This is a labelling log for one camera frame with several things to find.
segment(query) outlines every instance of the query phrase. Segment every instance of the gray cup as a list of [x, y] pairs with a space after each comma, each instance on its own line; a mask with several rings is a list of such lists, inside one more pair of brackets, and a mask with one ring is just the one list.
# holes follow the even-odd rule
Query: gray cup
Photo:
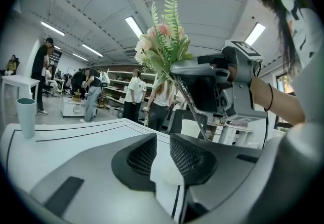
[[28, 98], [17, 99], [18, 119], [25, 138], [35, 136], [35, 111], [35, 100]]

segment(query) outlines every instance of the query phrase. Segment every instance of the white wall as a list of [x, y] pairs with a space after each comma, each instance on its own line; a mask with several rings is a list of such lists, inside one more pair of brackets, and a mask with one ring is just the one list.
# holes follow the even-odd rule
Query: white wall
[[13, 12], [3, 28], [0, 43], [0, 69], [5, 69], [12, 55], [19, 58], [17, 74], [30, 77], [32, 64], [43, 41], [41, 28], [29, 24]]
[[[280, 68], [260, 77], [260, 79], [262, 79], [266, 83], [271, 84], [273, 88], [277, 88], [276, 76], [282, 74], [283, 72], [284, 72], [284, 70], [281, 66]], [[257, 104], [255, 104], [254, 109], [264, 111], [264, 108]], [[274, 113], [268, 111], [268, 117], [269, 117], [268, 137], [269, 137], [271, 135], [273, 128], [274, 128], [276, 115]], [[254, 130], [253, 140], [251, 142], [259, 143], [262, 145], [263, 141], [264, 141], [264, 135], [265, 135], [265, 120], [258, 120], [258, 121], [250, 122], [249, 129]]]
[[72, 69], [77, 71], [79, 68], [86, 68], [86, 67], [89, 66], [86, 63], [81, 62], [78, 58], [74, 58], [69, 55], [62, 54], [56, 71], [61, 70], [62, 74], [65, 74], [68, 72], [69, 68], [70, 68], [69, 73], [71, 73]]

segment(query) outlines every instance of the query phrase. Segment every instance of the paper cup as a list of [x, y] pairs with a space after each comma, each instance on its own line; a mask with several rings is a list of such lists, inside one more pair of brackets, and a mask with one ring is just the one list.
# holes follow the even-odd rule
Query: paper cup
[[198, 138], [199, 133], [200, 128], [196, 121], [182, 120], [181, 134]]
[[17, 99], [18, 119], [25, 138], [35, 136], [35, 111], [35, 100], [29, 98]]

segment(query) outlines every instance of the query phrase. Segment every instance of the window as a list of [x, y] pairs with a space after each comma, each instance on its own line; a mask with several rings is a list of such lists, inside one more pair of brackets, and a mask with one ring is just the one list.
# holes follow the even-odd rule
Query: window
[[[277, 88], [281, 92], [290, 94], [290, 95], [295, 95], [294, 89], [291, 85], [291, 79], [287, 75], [287, 73], [281, 74], [276, 77], [277, 80]], [[276, 117], [274, 128], [281, 130], [281, 131], [287, 131], [289, 128], [291, 128], [292, 125], [289, 124], [287, 121], [283, 120], [280, 117]]]

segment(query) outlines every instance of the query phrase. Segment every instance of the backpack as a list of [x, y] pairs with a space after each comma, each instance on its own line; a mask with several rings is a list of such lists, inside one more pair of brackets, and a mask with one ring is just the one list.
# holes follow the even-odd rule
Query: backpack
[[100, 81], [100, 87], [108, 87], [110, 85], [109, 76], [106, 72], [100, 72], [100, 76], [96, 78]]

